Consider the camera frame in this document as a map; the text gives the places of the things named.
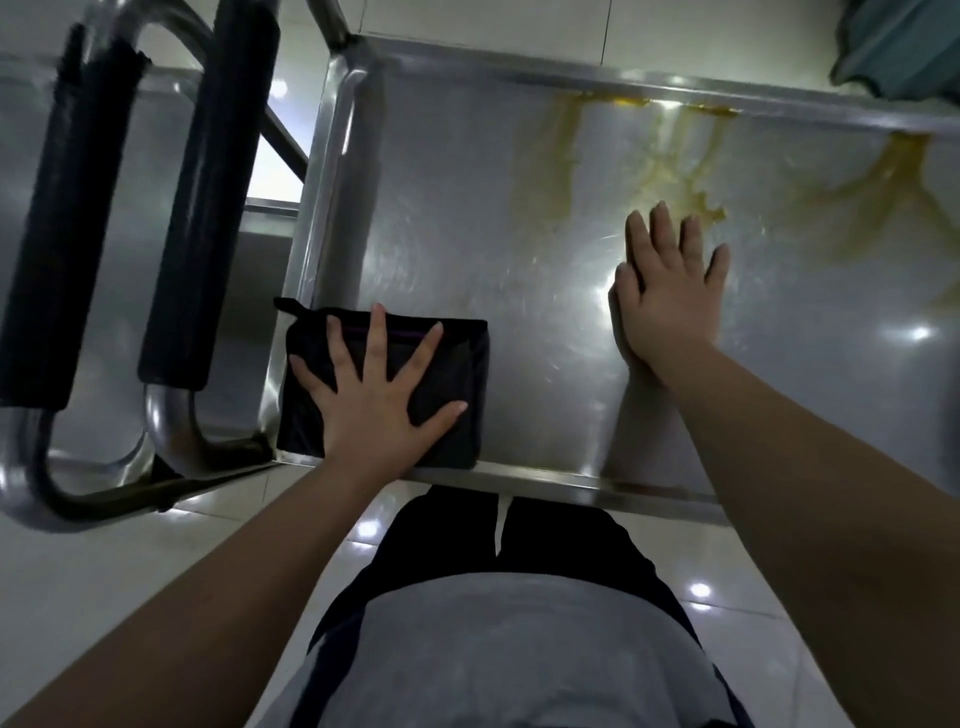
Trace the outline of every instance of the left hand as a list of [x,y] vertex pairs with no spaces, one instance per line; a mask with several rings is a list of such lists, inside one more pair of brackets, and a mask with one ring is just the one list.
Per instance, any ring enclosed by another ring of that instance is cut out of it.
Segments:
[[294,376],[324,416],[324,462],[377,488],[413,468],[467,409],[464,401],[449,402],[423,425],[410,424],[407,403],[433,359],[444,327],[438,322],[431,328],[403,369],[388,381],[386,314],[380,303],[373,306],[362,378],[344,343],[340,319],[327,317],[336,392],[315,376],[303,359],[290,357]]

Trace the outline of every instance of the metal tube frame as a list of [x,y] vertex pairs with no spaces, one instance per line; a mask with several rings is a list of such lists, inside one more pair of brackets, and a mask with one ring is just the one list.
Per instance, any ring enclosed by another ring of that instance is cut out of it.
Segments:
[[[263,4],[276,12],[277,1],[264,0]],[[213,39],[213,31],[184,0],[96,0],[87,6],[84,24],[90,31],[85,61],[117,38],[135,48],[148,25],[158,25],[172,33],[200,65],[206,65],[206,49]],[[264,111],[260,132],[303,182],[307,155],[270,107]]]
[[[148,0],[129,0],[146,4]],[[178,6],[176,17],[183,15],[182,0],[165,0]],[[336,0],[308,0],[330,53],[342,51],[352,35]],[[273,449],[265,431],[251,438],[224,443],[205,439],[197,424],[194,393],[161,385],[148,385],[144,396],[147,430],[166,461],[177,473],[208,478],[224,472],[242,472],[273,459]]]
[[[307,0],[331,53],[352,40],[336,0]],[[278,0],[264,0],[276,12]],[[204,65],[212,31],[183,0],[95,0],[84,18],[88,29],[84,62],[116,40],[136,45],[151,24],[176,36]],[[304,181],[308,159],[297,142],[267,108],[264,136]],[[82,463],[50,452],[56,412],[24,407],[0,408],[0,508],[17,521],[44,531],[79,531],[138,513],[170,508],[178,500],[230,481],[239,473],[266,470],[273,451],[266,436],[210,443],[197,423],[194,393],[147,386],[146,433],[136,448],[115,463]],[[161,483],[138,482],[149,471],[156,444],[168,464],[188,477]],[[104,476],[121,485],[89,495],[64,492],[51,465]]]

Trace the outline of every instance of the right hand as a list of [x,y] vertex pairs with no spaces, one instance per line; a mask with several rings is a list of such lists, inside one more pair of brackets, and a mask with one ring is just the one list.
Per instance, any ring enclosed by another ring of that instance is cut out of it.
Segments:
[[675,344],[713,344],[731,256],[721,245],[704,271],[700,221],[690,216],[681,222],[678,246],[663,202],[650,212],[650,229],[639,212],[630,213],[627,262],[617,266],[615,288],[627,343],[656,370],[659,357]]

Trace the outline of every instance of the stainless steel table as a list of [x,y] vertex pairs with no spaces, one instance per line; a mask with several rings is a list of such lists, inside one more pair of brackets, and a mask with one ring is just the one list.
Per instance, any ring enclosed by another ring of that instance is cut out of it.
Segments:
[[958,131],[865,99],[354,37],[328,67],[284,295],[490,322],[482,462],[416,479],[721,522],[677,412],[614,342],[624,217],[664,199],[733,248],[725,352],[960,492]]

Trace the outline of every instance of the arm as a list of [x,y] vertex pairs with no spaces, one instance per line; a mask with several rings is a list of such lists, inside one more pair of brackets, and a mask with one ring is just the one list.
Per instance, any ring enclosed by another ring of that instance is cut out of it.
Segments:
[[[730,254],[704,272],[695,219],[678,246],[628,219],[624,333],[670,391],[727,516],[857,726],[946,725],[960,712],[960,504],[783,397],[715,349]],[[643,280],[641,293],[638,278]]]
[[421,427],[407,418],[442,335],[437,324],[388,382],[385,315],[375,306],[361,381],[331,318],[337,393],[292,360],[324,415],[322,465],[95,644],[11,728],[242,726],[337,546],[466,409],[452,402]]

